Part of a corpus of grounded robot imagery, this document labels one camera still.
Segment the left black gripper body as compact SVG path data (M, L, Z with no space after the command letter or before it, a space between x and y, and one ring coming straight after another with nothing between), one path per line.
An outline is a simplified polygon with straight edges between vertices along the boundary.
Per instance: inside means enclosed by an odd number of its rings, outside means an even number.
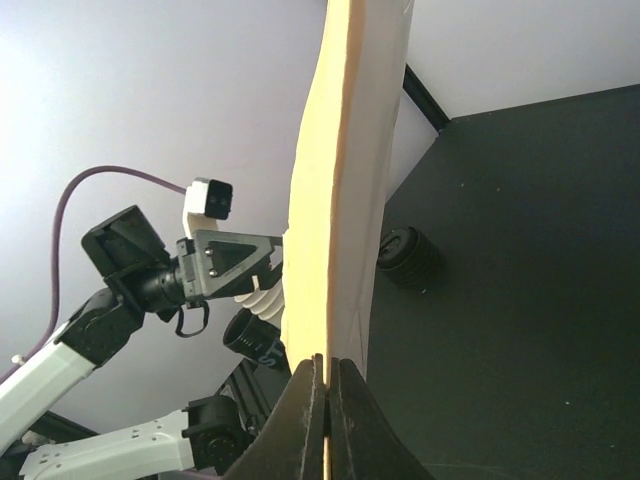
M273 286L266 236L197 230L176 244L185 300L229 298Z

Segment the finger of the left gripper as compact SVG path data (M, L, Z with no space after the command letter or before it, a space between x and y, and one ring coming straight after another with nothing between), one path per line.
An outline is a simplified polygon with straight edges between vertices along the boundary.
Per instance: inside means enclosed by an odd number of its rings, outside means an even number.
M268 291L272 289L282 277L283 263L275 267L268 260L260 262L252 273L252 282L255 291Z

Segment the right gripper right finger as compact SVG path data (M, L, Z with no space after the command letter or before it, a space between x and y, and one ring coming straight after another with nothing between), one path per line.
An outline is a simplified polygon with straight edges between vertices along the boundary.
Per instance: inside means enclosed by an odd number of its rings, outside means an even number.
M333 479L431 479L394 433L359 369L331 360L329 459Z

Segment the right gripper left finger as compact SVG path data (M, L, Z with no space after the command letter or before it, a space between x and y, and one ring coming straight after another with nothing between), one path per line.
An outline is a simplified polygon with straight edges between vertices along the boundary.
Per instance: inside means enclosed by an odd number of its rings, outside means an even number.
M257 439L223 475L227 480L325 477L323 356L303 360Z

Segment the orange paper bag white handles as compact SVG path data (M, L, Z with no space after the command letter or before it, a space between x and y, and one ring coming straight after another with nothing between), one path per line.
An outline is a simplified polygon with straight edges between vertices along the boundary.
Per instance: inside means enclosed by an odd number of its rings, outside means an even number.
M299 128L283 236L282 340L291 367L367 367L394 129L414 5L331 1Z

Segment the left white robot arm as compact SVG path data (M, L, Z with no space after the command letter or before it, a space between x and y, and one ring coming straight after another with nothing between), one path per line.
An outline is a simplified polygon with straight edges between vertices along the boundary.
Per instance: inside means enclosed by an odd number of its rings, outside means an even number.
M152 421L87 436L50 409L104 366L147 314L177 325L213 299L280 289L270 261L278 237L199 229L170 255L141 210L130 207L91 229L82 245L104 288L92 295L1 387L1 475L5 479L146 479L174 470L225 473L257 438L271 408L258 366L287 371L278 329L242 309L224 345L242 362L217 392Z

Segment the black cup near left arm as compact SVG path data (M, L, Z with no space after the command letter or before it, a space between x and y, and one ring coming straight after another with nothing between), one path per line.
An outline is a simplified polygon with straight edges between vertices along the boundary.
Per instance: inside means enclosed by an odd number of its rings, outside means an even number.
M223 344L258 365L290 374L286 349L280 336L278 327L242 308L229 322L223 335Z

